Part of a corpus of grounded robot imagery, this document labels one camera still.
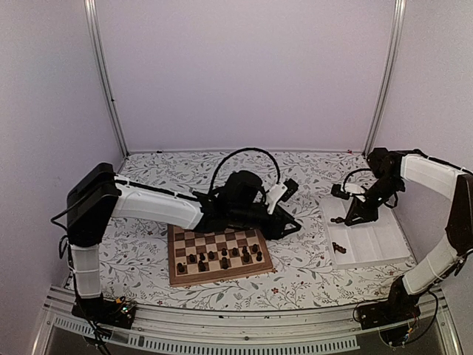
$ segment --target chessboard border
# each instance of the chessboard border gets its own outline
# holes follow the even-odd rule
[[[254,229],[254,231],[256,231],[256,236],[258,237],[259,244],[261,246],[264,246],[261,247],[261,251],[263,253],[263,261],[246,265],[244,267],[211,271],[212,274],[216,276],[212,277],[211,279],[203,280],[202,275],[200,274],[182,275],[179,277],[176,275],[176,263],[174,256],[174,226],[168,225],[169,285],[171,287],[205,285],[207,283],[235,280],[243,277],[267,274],[269,272],[276,272],[276,269],[273,267],[273,261],[271,260],[271,256],[269,255],[268,246],[266,245],[266,239],[263,237],[263,234],[259,229]]]

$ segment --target chess piece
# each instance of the chess piece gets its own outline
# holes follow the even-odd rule
[[[205,264],[202,260],[199,261],[199,271],[205,271]]]
[[[222,268],[226,270],[228,268],[228,259],[226,257],[222,258]]]

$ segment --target floral patterned surface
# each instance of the floral patterned surface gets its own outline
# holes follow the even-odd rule
[[[206,191],[223,152],[150,153],[131,155],[121,172],[133,180],[178,192]],[[101,279],[106,297],[126,295],[143,304],[235,311],[327,307],[387,295],[398,275],[414,266],[405,263],[333,270],[318,201],[351,170],[365,167],[351,153],[277,152],[282,179],[293,178],[299,190],[283,204],[302,224],[300,232],[268,241],[277,270],[239,280],[169,287],[167,228],[162,223],[132,218],[112,219],[101,244]],[[268,184],[275,171],[264,155],[247,152],[230,159],[216,180],[222,185],[232,171],[247,169]],[[353,180],[372,181],[369,172]]]

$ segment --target light purple backdrop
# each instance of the light purple backdrop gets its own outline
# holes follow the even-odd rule
[[[394,3],[98,1],[129,148],[361,150]]]
[[[0,353],[25,355],[50,284],[66,275],[49,219],[96,163],[120,155],[83,1],[3,1],[0,43]]]
[[[473,169],[473,2],[408,1],[377,146],[418,147]],[[444,233],[450,204],[414,184],[397,216],[418,259]],[[473,263],[443,286],[465,354],[473,352]]]

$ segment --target wire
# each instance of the wire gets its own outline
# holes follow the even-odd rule
[[[408,342],[405,343],[405,345],[408,345],[408,344],[412,344],[413,342],[417,342],[421,337],[423,337],[428,331],[429,329],[432,327],[432,325],[434,324],[435,320],[437,319],[437,312],[438,312],[438,297],[436,294],[434,294],[432,291],[428,291],[429,294],[431,294],[434,298],[435,298],[435,312],[434,312],[434,316],[432,317],[432,320],[430,321],[429,325],[427,326],[427,328],[424,329],[424,331],[421,333],[421,335],[419,335],[417,338],[413,339],[413,340],[409,340]]]
[[[345,185],[347,185],[348,179],[350,179],[350,177],[353,176],[354,174],[359,173],[359,172],[370,172],[370,171],[371,171],[370,168],[360,168],[360,169],[353,170],[352,172],[349,172],[347,176],[345,177],[345,179],[343,180],[343,185],[341,186],[341,189],[344,192],[346,192]],[[352,194],[352,195],[363,196],[364,194]]]
[[[274,166],[276,167],[276,173],[277,173],[277,182],[276,183],[279,183],[279,181],[281,180],[281,171],[279,170],[279,165],[278,165],[278,162],[276,161],[276,159],[274,159],[274,156],[272,156],[269,152],[265,151],[264,149],[260,149],[260,148],[242,148],[242,149],[238,149],[232,153],[230,153],[229,155],[227,155],[225,158],[222,159],[222,161],[220,161],[219,165],[217,166],[217,168],[215,169],[215,172],[214,174],[212,175],[212,180],[210,182],[210,186],[208,187],[208,194],[210,195],[213,190],[214,190],[214,184],[215,184],[215,179],[217,178],[217,174],[220,170],[220,168],[222,167],[222,165],[230,158],[232,158],[233,156],[239,154],[239,153],[243,153],[243,152],[260,152],[262,154],[265,154],[267,155],[271,161],[273,162]]]

